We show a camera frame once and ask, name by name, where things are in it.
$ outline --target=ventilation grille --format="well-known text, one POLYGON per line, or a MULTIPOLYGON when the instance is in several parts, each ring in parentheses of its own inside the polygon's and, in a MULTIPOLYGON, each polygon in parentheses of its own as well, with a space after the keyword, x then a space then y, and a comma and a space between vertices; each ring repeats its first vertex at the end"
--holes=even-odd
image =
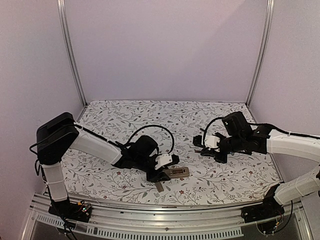
MULTIPOLYGON (((42 213, 38 213, 37 220, 58 228, 64 225, 61 219, 42 213)), ((192 233, 136 233, 87 226, 86 232, 80 233, 110 240, 223 240, 244 236, 240 227, 192 233)))

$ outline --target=floral pattern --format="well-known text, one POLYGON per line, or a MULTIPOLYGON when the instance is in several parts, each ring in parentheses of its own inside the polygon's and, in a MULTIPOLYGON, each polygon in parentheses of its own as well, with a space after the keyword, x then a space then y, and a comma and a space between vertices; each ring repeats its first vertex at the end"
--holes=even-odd
MULTIPOLYGON (((174 167, 188 167, 190 177, 163 182, 164 191, 146 181, 146 175, 136 169, 119 169, 102 159, 77 150, 68 150, 63 157, 63 174, 70 193, 94 198, 144 204, 165 205, 221 205, 262 200, 279 176, 268 155, 234 154, 227 164, 202 157, 192 144, 210 120, 242 111, 253 122, 247 107, 241 103, 181 102, 181 101, 93 101, 79 121, 84 127, 108 140, 125 143, 138 128, 157 124, 174 135, 173 153, 180 163, 174 167)), ((221 121, 211 126, 227 135, 221 121)), ((159 144, 160 152, 167 152, 171 139, 160 128, 145 128, 132 140, 149 135, 159 144)))

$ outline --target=white wall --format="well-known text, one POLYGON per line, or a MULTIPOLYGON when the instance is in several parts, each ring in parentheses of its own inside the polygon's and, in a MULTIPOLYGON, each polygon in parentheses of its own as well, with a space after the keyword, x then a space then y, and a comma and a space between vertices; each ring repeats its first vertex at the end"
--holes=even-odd
MULTIPOLYGON (((320 135, 320 1, 277 0, 252 102, 259 122, 320 135)), ((276 156, 286 181, 314 168, 305 159, 276 156)), ((313 237, 320 239, 320 198, 303 198, 313 237)))
POLYGON ((17 240, 34 192, 41 124, 81 111, 63 41, 57 1, 10 0, 0 7, 0 236, 17 240))
POLYGON ((266 0, 77 0, 65 5, 89 101, 246 101, 266 0))

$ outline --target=robotic arm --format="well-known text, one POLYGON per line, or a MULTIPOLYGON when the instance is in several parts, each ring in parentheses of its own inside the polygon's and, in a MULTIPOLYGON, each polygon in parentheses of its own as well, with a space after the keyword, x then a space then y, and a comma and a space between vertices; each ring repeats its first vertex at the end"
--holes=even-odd
POLYGON ((172 171, 168 171, 168 167, 179 162, 179 157, 174 154, 151 155, 159 148, 157 142, 147 135, 124 145, 107 141, 103 136, 76 124, 68 112, 39 127, 36 138, 37 143, 33 146, 37 146, 42 177, 51 198, 49 213, 81 222, 89 221, 92 208, 89 203, 71 203, 69 200, 61 165, 68 149, 96 156, 120 169, 139 169, 152 183, 170 180, 172 171))
MULTIPOLYGON (((203 149, 202 156, 214 157, 219 163, 227 162, 231 153, 285 154, 320 163, 320 137, 283 131, 271 124, 248 123, 242 112, 233 112, 222 118, 230 135, 220 133, 206 137, 195 136, 193 144, 203 149)), ((272 186, 262 204, 244 207, 241 216, 245 222, 254 222, 283 214, 283 204, 320 191, 320 166, 286 183, 272 186)))

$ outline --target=vertical metal post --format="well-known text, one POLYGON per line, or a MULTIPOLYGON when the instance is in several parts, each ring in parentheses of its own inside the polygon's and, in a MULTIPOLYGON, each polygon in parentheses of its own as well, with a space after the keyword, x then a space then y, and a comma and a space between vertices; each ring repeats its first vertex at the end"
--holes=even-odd
POLYGON ((61 28, 62 28, 62 34, 63 34, 63 38, 64 38, 64 43, 65 43, 65 48, 66 48, 66 51, 68 54, 74 83, 75 83, 76 90, 78 92, 81 104, 83 107, 85 107, 88 105, 88 103, 87 103, 87 100, 85 97, 84 89, 83 89, 81 81, 80 81, 80 76, 79 76, 79 72, 77 69, 74 51, 73 51, 72 44, 71 44, 70 33, 69 33, 68 22, 67 22, 65 0, 57 0, 57 6, 58 6, 58 11, 59 11, 59 17, 60 17, 60 22, 61 22, 61 28))
POLYGON ((261 46, 260 46, 260 51, 258 55, 258 59, 255 65, 254 73, 253 73, 253 78, 249 90, 249 94, 246 98, 245 104, 247 105, 248 108, 250 108, 250 105, 252 103, 255 90, 257 87, 259 75, 261 72, 262 68, 262 63, 264 61, 266 49, 267 49, 267 44, 268 44, 268 39, 269 39, 269 34, 270 34, 270 29, 271 29, 271 23, 272 23, 272 17, 274 14, 274 5, 275 1, 274 0, 268 0, 267 1, 267 7, 266 7, 266 13, 265 13, 265 22, 264 22, 264 29, 263 29, 263 35, 262 35, 262 41, 261 41, 261 46))

